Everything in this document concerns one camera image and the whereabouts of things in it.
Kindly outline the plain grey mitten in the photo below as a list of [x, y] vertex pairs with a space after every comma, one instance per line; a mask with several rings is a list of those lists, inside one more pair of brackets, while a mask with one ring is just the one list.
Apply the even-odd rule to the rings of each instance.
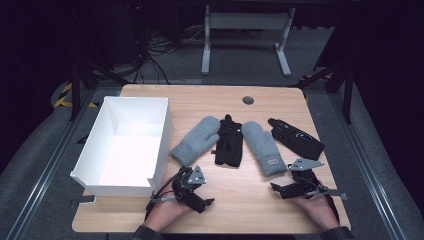
[[220, 121], [213, 116], [204, 117], [181, 142], [174, 147], [170, 155], [181, 165], [189, 167], [197, 158], [212, 148], [219, 140]]

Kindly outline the black metal stand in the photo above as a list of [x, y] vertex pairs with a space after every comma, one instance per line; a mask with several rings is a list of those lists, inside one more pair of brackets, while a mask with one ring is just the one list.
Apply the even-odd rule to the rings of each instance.
[[325, 91], [327, 93], [336, 93], [341, 86], [344, 86], [343, 94], [343, 105], [342, 105], [342, 114], [345, 121], [351, 123], [351, 102], [352, 102], [352, 92], [353, 92], [353, 68], [351, 63], [341, 62], [336, 63], [333, 66], [326, 67], [318, 73], [313, 74], [312, 76], [305, 76], [297, 84], [294, 84], [294, 88], [303, 89], [306, 86], [311, 85], [312, 83], [323, 79], [329, 75], [329, 80], [325, 85]]
[[95, 90], [98, 86], [97, 78], [95, 77], [93, 71], [100, 72], [102, 75], [105, 75], [108, 79], [113, 80], [114, 82], [120, 84], [121, 86], [127, 85], [128, 81], [124, 78], [118, 76], [110, 70], [107, 70], [104, 67], [101, 67], [94, 62], [84, 59], [77, 58], [74, 62], [71, 75], [72, 83], [72, 113], [70, 120], [74, 121], [82, 108], [81, 101], [81, 87], [80, 83], [83, 83], [87, 90]]

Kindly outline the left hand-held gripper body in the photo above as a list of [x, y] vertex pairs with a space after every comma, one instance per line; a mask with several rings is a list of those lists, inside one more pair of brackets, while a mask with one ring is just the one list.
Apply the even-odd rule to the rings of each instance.
[[204, 202], [195, 190], [206, 183], [206, 179], [199, 166], [181, 167], [172, 182], [174, 196], [179, 203], [182, 203], [192, 210], [195, 203]]

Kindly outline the white rectangular box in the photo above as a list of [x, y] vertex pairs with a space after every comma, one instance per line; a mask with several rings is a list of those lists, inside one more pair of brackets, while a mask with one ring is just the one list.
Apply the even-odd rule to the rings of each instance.
[[169, 100], [107, 96], [70, 176], [95, 196], [148, 197], [166, 180]]

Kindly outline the person's right hand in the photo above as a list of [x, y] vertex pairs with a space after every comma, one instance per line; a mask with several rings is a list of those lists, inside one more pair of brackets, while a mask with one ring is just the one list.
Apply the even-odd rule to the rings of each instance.
[[335, 229], [340, 226], [327, 198], [320, 194], [309, 199], [297, 197], [290, 199], [290, 202], [300, 206], [323, 231]]

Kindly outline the yellow black hazard tape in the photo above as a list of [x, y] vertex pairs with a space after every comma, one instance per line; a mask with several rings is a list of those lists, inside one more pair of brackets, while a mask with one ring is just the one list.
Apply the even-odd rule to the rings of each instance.
[[72, 90], [72, 84], [71, 83], [67, 83], [64, 88], [62, 89], [60, 95], [58, 96], [58, 99], [56, 100], [56, 102], [53, 104], [54, 107], [59, 107], [59, 106], [63, 106], [63, 107], [72, 107], [73, 103], [71, 101], [67, 101], [66, 97], [68, 95], [68, 93]]

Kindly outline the grey mitten with label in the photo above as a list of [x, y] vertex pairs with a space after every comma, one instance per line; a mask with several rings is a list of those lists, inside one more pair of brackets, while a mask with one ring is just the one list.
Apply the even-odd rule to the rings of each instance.
[[287, 166], [270, 132], [265, 131], [254, 121], [244, 123], [241, 131], [265, 176], [270, 177], [287, 171]]

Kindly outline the white metal table frame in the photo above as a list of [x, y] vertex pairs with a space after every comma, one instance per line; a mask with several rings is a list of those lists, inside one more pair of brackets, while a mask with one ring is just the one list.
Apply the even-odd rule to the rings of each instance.
[[211, 60], [210, 36], [212, 29], [253, 29], [281, 31], [281, 40], [274, 44], [274, 50], [283, 75], [286, 77], [290, 76], [291, 70], [284, 53], [284, 48], [294, 20], [295, 11], [295, 8], [290, 8], [286, 13], [215, 12], [210, 5], [207, 5], [204, 15], [204, 48], [201, 74], [209, 74]]

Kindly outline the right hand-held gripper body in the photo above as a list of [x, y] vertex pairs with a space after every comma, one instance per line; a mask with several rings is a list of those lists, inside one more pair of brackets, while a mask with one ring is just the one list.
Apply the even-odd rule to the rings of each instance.
[[312, 197], [317, 194], [339, 196], [342, 200], [347, 200], [348, 195], [337, 189], [330, 189], [323, 185], [313, 172], [314, 168], [324, 166], [324, 163], [317, 160], [298, 158], [293, 164], [293, 171], [290, 171], [293, 183], [289, 184], [291, 198], [306, 196]]

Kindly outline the black glove with white print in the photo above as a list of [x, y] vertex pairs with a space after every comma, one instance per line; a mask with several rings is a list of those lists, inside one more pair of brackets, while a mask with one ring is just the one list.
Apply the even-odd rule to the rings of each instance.
[[271, 134], [273, 138], [300, 157], [318, 160], [324, 151], [325, 145], [323, 143], [287, 122], [270, 118], [268, 123], [272, 126]]

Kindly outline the black glove with small tab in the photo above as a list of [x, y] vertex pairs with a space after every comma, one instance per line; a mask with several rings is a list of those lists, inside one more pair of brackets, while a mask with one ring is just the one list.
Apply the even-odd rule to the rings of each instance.
[[235, 168], [240, 166], [243, 155], [241, 127], [242, 124], [234, 122], [229, 114], [226, 114], [220, 121], [219, 139], [216, 143], [216, 149], [213, 151], [217, 165], [226, 164]]

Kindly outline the metal floor rail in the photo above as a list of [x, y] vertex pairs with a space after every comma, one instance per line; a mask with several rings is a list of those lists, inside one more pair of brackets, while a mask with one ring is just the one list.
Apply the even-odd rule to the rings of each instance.
[[364, 178], [373, 202], [380, 214], [380, 217], [387, 229], [391, 240], [409, 240], [406, 233], [402, 229], [398, 218], [395, 216], [392, 204], [388, 199], [386, 191], [373, 171], [366, 153], [359, 141], [359, 138], [351, 124], [347, 122], [343, 114], [342, 103], [336, 94], [329, 94], [328, 98], [333, 106], [337, 119], [342, 125], [342, 128], [351, 144], [355, 153], [355, 161]]
[[64, 154], [69, 146], [70, 139], [94, 95], [94, 90], [87, 90], [83, 94], [82, 98], [80, 99], [80, 103], [78, 104], [78, 106], [81, 107], [81, 110], [78, 110], [76, 114], [71, 115], [70, 120], [67, 122], [67, 125], [58, 143], [56, 144], [52, 155], [49, 158], [49, 161], [46, 163], [46, 166], [43, 168], [43, 171], [37, 182], [31, 189], [31, 193], [26, 200], [25, 205], [23, 206], [17, 219], [9, 230], [5, 240], [22, 239], [23, 234], [25, 233], [64, 158]]

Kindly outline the grey table edge bracket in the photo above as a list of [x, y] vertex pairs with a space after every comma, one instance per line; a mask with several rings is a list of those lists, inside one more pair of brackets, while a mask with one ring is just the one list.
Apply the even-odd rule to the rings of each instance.
[[85, 195], [79, 196], [77, 198], [72, 198], [70, 200], [70, 207], [78, 207], [81, 204], [90, 204], [96, 201], [96, 197], [94, 195]]

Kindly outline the person's left hand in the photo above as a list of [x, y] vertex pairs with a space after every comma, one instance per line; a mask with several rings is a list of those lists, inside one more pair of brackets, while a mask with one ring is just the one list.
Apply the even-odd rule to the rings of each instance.
[[177, 200], [160, 202], [153, 207], [143, 226], [160, 232], [190, 211], [190, 207], [179, 203]]

